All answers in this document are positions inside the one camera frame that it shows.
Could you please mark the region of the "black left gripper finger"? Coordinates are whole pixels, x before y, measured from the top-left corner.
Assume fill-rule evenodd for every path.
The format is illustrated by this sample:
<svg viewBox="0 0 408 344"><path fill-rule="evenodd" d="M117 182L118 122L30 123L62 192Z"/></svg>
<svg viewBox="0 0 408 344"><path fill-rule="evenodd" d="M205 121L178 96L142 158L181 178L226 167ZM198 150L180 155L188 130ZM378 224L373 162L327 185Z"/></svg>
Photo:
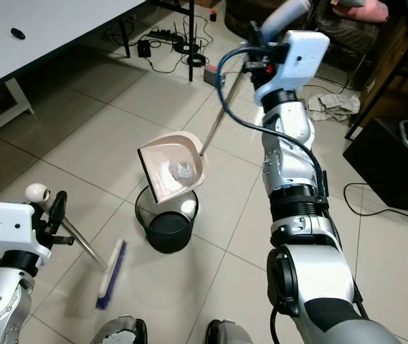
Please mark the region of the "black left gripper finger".
<svg viewBox="0 0 408 344"><path fill-rule="evenodd" d="M45 212L49 216L50 225L62 225L66 219L66 207L68 203L68 193L66 191L57 192L51 197L47 192L47 199L44 201Z"/></svg>

